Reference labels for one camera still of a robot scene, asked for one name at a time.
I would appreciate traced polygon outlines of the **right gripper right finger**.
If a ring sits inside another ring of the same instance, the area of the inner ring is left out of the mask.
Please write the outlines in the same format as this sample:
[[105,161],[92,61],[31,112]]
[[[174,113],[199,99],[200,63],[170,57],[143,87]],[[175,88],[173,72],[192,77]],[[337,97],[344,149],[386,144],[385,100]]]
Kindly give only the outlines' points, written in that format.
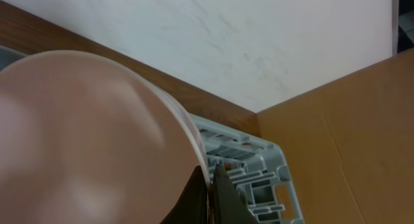
[[215,224],[258,224],[240,199],[225,167],[217,164],[212,186]]

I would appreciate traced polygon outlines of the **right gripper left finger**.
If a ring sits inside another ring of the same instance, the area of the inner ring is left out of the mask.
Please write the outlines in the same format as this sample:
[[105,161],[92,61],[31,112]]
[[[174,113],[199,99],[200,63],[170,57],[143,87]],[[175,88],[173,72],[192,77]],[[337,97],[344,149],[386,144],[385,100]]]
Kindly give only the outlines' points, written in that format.
[[202,169],[196,166],[177,203],[161,224],[207,224],[208,192]]

